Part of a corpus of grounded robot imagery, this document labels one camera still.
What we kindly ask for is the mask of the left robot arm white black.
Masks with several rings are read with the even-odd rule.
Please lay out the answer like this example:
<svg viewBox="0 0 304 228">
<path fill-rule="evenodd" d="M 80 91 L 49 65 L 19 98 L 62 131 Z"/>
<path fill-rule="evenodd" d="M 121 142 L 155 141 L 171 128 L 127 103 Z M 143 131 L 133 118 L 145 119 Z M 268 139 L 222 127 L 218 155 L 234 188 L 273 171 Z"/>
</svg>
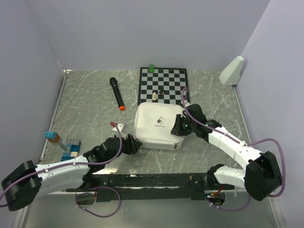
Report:
<svg viewBox="0 0 304 228">
<path fill-rule="evenodd" d="M 134 155 L 142 146 L 131 134 L 110 137 L 101 145 L 76 158 L 52 164 L 23 162 L 2 182 L 1 197 L 5 207 L 17 211 L 34 199 L 61 190 L 90 190 L 94 185 L 93 174 L 119 157 L 122 153 Z"/>
</svg>

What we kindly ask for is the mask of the grey medicine kit case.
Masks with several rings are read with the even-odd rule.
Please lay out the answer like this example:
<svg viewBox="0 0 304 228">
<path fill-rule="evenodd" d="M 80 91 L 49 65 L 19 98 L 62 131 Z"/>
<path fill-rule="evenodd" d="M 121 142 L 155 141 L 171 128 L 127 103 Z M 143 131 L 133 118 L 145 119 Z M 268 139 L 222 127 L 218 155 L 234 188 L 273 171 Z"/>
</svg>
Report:
<svg viewBox="0 0 304 228">
<path fill-rule="evenodd" d="M 183 108 L 174 104 L 144 102 L 138 105 L 134 120 L 134 136 L 146 149 L 178 150 L 184 137 L 171 134 L 176 115 Z"/>
</svg>

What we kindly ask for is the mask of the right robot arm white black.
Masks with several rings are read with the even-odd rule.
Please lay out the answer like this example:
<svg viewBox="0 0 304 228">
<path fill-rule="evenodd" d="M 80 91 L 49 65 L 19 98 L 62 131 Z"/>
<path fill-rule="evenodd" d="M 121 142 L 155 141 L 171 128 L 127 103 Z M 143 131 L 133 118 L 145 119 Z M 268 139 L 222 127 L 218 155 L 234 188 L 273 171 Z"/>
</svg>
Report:
<svg viewBox="0 0 304 228">
<path fill-rule="evenodd" d="M 191 133 L 221 149 L 240 165 L 239 169 L 224 164 L 212 166 L 205 181 L 210 188 L 232 185 L 245 189 L 252 198 L 261 201 L 270 197 L 277 188 L 284 187 L 284 179 L 273 153 L 250 147 L 219 122 L 208 120 L 198 104 L 191 104 L 177 114 L 171 130 L 171 134 L 176 136 Z"/>
</svg>

